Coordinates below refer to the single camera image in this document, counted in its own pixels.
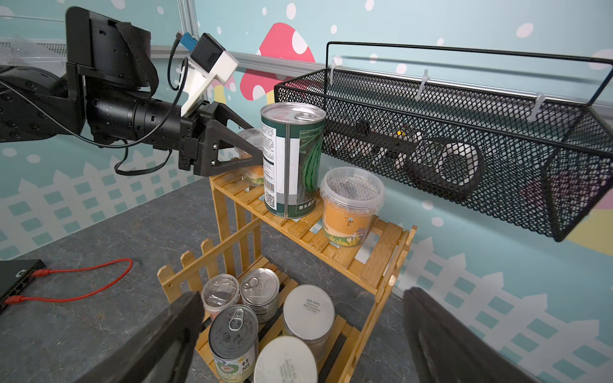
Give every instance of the plastic container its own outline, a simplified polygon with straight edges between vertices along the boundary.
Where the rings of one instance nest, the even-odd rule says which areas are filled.
[[[317,286],[303,284],[292,290],[283,305],[283,335],[302,340],[317,362],[324,358],[334,324],[334,304]]]
[[[320,193],[326,237],[340,246],[360,245],[383,206],[383,182],[364,169],[337,167],[324,175]]]
[[[219,274],[208,280],[201,296],[204,309],[211,315],[211,320],[215,320],[221,311],[238,304],[240,287],[232,275]]]
[[[258,356],[253,378],[254,383],[317,383],[317,364],[303,341],[280,336]]]
[[[245,129],[244,131],[238,132],[238,135],[252,144],[256,148],[262,150],[262,131],[260,129]],[[236,149],[238,152],[238,157],[240,159],[251,158],[251,155],[241,149]],[[264,184],[264,168],[262,165],[249,166],[243,169],[243,176],[247,181],[249,181],[253,186],[260,186]]]

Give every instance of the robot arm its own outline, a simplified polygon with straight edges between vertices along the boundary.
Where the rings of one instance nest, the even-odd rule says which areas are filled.
[[[238,62],[204,34],[184,60],[175,102],[151,98],[158,76],[150,56],[151,34],[129,23],[71,7],[66,12],[67,64],[60,79],[42,69],[0,66],[0,143],[72,134],[100,147],[139,142],[178,150],[178,167],[212,176],[262,164],[262,153],[227,128],[228,120],[251,129],[230,108],[203,98],[214,78],[225,83]],[[149,91],[141,90],[149,86]],[[177,105],[181,90],[189,94]],[[85,120],[93,141],[80,136]],[[125,145],[111,145],[123,140]],[[251,158],[218,160],[236,147]]]

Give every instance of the plastic lid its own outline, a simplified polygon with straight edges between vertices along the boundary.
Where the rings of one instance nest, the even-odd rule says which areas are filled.
[[[287,328],[297,337],[316,340],[332,328],[334,304],[319,287],[303,284],[287,295],[283,316]]]
[[[217,309],[238,300],[238,281],[230,274],[219,274],[208,280],[202,289],[202,302],[208,309]]]
[[[385,186],[376,175],[364,169],[337,167],[324,175],[321,196],[349,211],[375,214],[383,206]]]
[[[256,148],[260,150],[264,149],[264,146],[262,145],[262,129],[256,129],[256,128],[244,129],[238,132],[237,134],[240,138],[244,139],[245,141],[252,144]],[[238,156],[241,159],[251,157],[249,153],[246,153],[245,151],[241,149],[236,148],[236,151],[238,152]]]
[[[253,378],[254,383],[317,383],[317,364],[303,341],[280,336],[258,356]]]

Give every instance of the red mushroom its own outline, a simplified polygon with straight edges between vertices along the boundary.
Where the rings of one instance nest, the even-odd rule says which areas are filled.
[[[294,28],[284,23],[274,24],[270,28],[262,45],[260,45],[260,49],[257,50],[257,54],[308,63],[315,62],[315,58],[302,36]],[[247,69],[240,82],[240,92],[249,101],[254,101],[266,95],[268,104],[271,104],[274,102],[274,87],[283,80],[285,80],[285,76]]]

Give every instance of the can lid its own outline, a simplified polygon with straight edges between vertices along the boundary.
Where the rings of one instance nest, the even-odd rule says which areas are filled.
[[[217,309],[238,300],[238,281],[230,274],[218,274],[202,289],[202,302],[208,309]]]
[[[256,341],[256,314],[243,305],[230,306],[222,311],[208,333],[211,351],[225,360],[243,356]]]
[[[285,299],[283,316],[287,329],[304,340],[326,335],[334,323],[334,304],[330,296],[317,286],[303,284]]]
[[[263,117],[283,124],[309,125],[322,121],[326,112],[301,102],[275,102],[260,109]]]
[[[257,358],[254,383],[316,383],[317,364],[308,346],[293,336],[271,340]]]
[[[279,293],[279,277],[268,268],[257,268],[243,278],[240,295],[252,306],[269,304]]]

